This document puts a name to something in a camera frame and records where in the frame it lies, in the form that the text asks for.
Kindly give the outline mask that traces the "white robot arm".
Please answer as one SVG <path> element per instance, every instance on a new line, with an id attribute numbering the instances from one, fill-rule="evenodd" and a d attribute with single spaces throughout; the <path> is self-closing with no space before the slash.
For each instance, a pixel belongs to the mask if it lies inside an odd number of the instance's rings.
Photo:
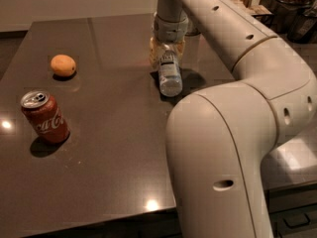
<path id="1" fill-rule="evenodd" d="M 172 109 L 166 157 L 183 238 L 273 238 L 261 162 L 316 112 L 316 77 L 271 29 L 230 0 L 158 0 L 154 33 L 194 23 L 234 79 Z"/>

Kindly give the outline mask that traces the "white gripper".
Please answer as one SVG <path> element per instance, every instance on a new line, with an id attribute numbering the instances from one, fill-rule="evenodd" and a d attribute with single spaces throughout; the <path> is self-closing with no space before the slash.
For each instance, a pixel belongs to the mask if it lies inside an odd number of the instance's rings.
<path id="1" fill-rule="evenodd" d="M 188 17 L 182 13 L 175 22 L 170 22 L 155 13 L 153 22 L 153 33 L 155 37 L 150 38 L 149 62 L 153 69 L 157 68 L 159 59 L 165 51 L 165 44 L 173 44 L 172 48 L 176 54 L 178 64 L 181 64 L 185 50 L 183 38 L 188 29 Z"/>

